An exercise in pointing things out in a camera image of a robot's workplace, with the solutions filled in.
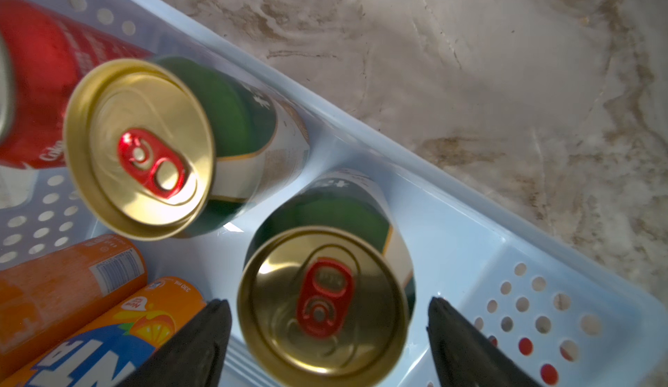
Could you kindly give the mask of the green white gold-top can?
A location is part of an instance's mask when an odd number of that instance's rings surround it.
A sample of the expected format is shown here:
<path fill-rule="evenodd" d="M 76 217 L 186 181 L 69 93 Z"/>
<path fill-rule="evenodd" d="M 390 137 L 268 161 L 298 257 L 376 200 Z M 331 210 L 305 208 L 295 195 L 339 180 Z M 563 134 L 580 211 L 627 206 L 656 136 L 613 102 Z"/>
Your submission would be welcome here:
<path fill-rule="evenodd" d="M 411 254 L 381 188 L 334 169 L 281 204 L 245 258 L 249 352 L 287 386 L 373 386 L 400 359 L 416 303 Z"/>

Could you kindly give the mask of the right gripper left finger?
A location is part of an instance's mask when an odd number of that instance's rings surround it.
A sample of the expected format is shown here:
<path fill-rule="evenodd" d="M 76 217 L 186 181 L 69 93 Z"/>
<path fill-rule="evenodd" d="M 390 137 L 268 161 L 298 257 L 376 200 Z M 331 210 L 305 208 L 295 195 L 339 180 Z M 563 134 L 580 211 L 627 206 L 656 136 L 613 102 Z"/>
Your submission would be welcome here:
<path fill-rule="evenodd" d="M 122 386 L 217 386 L 231 336 L 229 302 L 214 299 Z"/>

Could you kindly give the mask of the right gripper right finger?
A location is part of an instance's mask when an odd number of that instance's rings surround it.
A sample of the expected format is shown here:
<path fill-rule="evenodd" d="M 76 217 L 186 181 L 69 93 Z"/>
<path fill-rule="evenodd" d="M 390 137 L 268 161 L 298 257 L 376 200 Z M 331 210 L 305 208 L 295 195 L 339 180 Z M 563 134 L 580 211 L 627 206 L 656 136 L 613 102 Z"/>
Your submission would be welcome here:
<path fill-rule="evenodd" d="M 427 332 L 442 386 L 539 387 L 443 298 L 429 303 Z"/>

